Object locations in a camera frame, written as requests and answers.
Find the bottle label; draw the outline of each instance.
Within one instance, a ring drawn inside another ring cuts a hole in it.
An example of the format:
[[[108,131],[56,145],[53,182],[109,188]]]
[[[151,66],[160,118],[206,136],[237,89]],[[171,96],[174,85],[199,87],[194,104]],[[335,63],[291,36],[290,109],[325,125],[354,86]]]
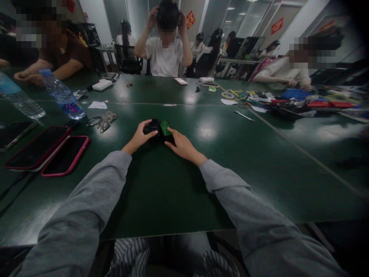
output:
[[[4,78],[0,82],[0,92],[4,95],[14,94],[21,91],[21,88],[18,87],[11,79],[8,77]]]
[[[83,110],[82,107],[78,104],[77,100],[73,98],[63,101],[57,101],[57,104],[67,114],[74,114]]]

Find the water bottle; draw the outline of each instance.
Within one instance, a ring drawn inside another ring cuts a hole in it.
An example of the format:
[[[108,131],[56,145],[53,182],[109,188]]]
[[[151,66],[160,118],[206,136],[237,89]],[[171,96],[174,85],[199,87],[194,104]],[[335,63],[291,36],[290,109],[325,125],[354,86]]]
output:
[[[0,93],[31,119],[38,119],[46,114],[35,101],[2,72],[0,72]]]
[[[79,120],[86,115],[70,89],[55,78],[50,69],[41,69],[39,72],[43,76],[48,93],[69,118]]]

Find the red paper sign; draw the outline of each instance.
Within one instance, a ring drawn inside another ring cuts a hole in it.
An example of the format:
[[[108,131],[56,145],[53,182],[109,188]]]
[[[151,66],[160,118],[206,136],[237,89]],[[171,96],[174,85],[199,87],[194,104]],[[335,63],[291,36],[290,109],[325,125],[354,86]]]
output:
[[[187,30],[189,30],[191,28],[191,26],[196,22],[195,20],[195,16],[193,15],[193,12],[190,11],[189,14],[187,15],[187,22],[186,22],[186,26],[187,26]]]
[[[276,33],[283,26],[283,17],[272,25],[272,34]]]
[[[319,29],[319,31],[322,31],[322,30],[324,30],[324,29],[326,29],[326,28],[329,28],[330,26],[333,26],[333,24],[334,24],[334,19],[333,19],[331,22],[329,22],[328,24],[326,24],[326,25],[324,25],[323,27],[321,27],[321,28]]]
[[[76,4],[73,2],[73,0],[66,0],[66,8],[68,9],[68,11],[70,11],[71,13],[74,12],[74,6]]]

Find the gray sweatshirt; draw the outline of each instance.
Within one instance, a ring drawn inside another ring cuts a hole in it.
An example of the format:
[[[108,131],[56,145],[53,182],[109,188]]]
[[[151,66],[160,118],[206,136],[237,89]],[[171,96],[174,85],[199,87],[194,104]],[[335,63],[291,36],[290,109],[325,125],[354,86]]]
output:
[[[17,276],[87,276],[132,157],[110,153],[94,166],[40,231]],[[212,160],[200,166],[237,228],[251,276],[343,276],[328,250],[251,192],[237,174]]]

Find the hand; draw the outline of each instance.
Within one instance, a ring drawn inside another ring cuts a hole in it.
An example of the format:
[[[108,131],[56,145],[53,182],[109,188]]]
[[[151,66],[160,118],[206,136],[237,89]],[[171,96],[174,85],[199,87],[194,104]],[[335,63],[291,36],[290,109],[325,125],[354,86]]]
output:
[[[17,81],[24,81],[24,79],[26,79],[29,75],[31,75],[32,73],[29,71],[21,71],[21,72],[17,72],[16,74],[14,74],[14,79]]]
[[[181,10],[180,10],[180,20],[181,20],[181,23],[178,25],[178,33],[180,34],[181,37],[183,37],[186,34],[187,18],[185,14],[183,13],[183,11]]]
[[[306,90],[306,91],[311,91],[312,86],[311,86],[311,84],[300,85],[300,89]]]
[[[30,81],[32,84],[37,85],[39,87],[45,86],[45,82],[41,74],[32,74],[28,76],[26,79],[24,79],[24,81]]]
[[[149,17],[147,18],[147,29],[150,31],[155,27],[156,19],[158,18],[158,12],[159,12],[159,6],[156,6],[153,8],[149,14]]]
[[[295,87],[297,85],[297,82],[294,79],[283,79],[281,83],[289,87]]]
[[[182,135],[180,132],[172,128],[168,128],[168,131],[173,134],[176,146],[174,146],[170,142],[165,142],[165,144],[169,146],[169,148],[173,150],[175,154],[186,160],[189,160],[190,162],[193,162],[198,167],[208,160],[203,154],[198,152],[193,147],[192,143],[188,138],[186,138],[186,136]]]
[[[150,138],[158,133],[158,131],[153,131],[151,133],[148,133],[147,135],[143,133],[143,128],[151,121],[152,119],[149,119],[141,122],[138,125],[137,131],[135,132],[133,138],[130,140],[130,142],[127,143],[126,146],[123,147],[122,151],[125,151],[132,156],[132,154],[135,153],[141,145],[143,145],[145,142],[147,142]]]

